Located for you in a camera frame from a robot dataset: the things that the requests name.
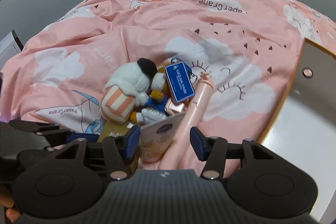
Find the human hand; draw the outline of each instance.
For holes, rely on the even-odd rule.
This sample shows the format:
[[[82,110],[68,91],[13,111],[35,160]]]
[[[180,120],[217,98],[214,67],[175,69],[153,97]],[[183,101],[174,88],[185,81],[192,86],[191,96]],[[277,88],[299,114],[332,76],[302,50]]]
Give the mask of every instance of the human hand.
[[[14,223],[19,219],[20,213],[13,208],[14,201],[11,194],[3,185],[0,185],[0,206],[4,206],[5,209],[8,208],[6,210],[6,217],[11,221],[11,223]]]

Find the blue tag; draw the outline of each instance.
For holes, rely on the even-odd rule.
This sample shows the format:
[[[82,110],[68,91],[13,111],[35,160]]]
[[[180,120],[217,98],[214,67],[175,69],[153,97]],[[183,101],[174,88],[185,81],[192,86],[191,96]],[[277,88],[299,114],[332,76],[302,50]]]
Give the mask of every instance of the blue tag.
[[[183,102],[195,95],[185,64],[182,61],[166,66],[165,71],[170,91],[176,103]]]

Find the plush toy paw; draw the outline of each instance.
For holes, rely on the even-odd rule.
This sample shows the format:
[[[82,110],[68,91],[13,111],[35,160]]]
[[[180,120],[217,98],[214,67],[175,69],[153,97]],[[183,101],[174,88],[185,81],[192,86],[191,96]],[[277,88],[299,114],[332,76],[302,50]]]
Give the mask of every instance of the plush toy paw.
[[[135,111],[132,111],[131,115],[129,116],[129,119],[131,123],[137,124],[137,113]]]
[[[153,90],[152,93],[151,93],[151,97],[154,99],[154,100],[157,100],[158,102],[162,101],[163,100],[163,93],[159,90]]]

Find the pink cylindrical object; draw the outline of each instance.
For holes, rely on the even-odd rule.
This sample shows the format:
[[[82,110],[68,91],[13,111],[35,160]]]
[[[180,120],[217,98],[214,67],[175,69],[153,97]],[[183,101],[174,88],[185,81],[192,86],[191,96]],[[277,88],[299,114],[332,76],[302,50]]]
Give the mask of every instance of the pink cylindrical object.
[[[198,126],[201,121],[213,87],[214,83],[208,75],[204,75],[198,82],[195,96],[189,103],[185,116],[176,130],[175,137],[159,164],[159,170],[178,169],[190,145],[190,129]]]

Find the bed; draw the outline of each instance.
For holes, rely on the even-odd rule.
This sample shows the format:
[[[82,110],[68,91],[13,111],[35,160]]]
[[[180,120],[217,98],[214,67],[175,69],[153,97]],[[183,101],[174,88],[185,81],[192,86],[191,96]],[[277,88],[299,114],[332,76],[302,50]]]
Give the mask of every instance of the bed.
[[[336,52],[335,26],[296,0],[83,0],[6,63],[0,114],[100,134],[111,73],[141,57],[157,66],[177,57],[216,85],[199,129],[232,143],[258,139],[303,39]],[[203,165],[190,147],[179,168],[199,174]],[[228,162],[225,175],[235,168]]]

